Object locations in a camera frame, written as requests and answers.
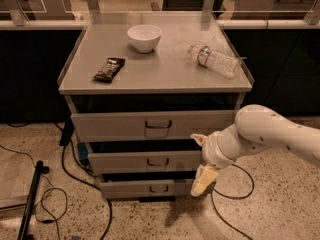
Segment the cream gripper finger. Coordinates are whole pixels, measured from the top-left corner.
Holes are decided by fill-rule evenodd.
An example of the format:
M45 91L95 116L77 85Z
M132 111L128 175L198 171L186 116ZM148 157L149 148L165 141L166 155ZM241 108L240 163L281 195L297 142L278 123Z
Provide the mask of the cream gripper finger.
M207 137L203 134L196 134L196 133L193 133L191 135L191 138L200 146L202 147L205 142L206 142L206 139Z
M200 165L197 169L195 179L191 188L191 195L200 196L211 185L219 175L219 171L209 165Z

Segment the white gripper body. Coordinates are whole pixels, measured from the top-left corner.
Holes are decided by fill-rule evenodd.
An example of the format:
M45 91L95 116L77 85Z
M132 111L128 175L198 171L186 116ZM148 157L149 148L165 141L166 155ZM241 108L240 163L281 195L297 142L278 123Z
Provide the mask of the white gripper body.
M240 144L229 130L216 131L205 137L202 144L203 159L212 167L223 169L240 157Z

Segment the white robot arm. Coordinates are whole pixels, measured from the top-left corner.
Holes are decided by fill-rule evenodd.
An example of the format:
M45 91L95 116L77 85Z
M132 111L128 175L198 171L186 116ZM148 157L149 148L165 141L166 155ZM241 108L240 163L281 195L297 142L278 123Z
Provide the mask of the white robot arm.
M192 196L202 195L216 180L220 169L238 158L257 154L268 147L283 147L303 160L320 166L320 130L294 123L262 105L247 105L234 123L205 136L192 134L206 162L197 169Z

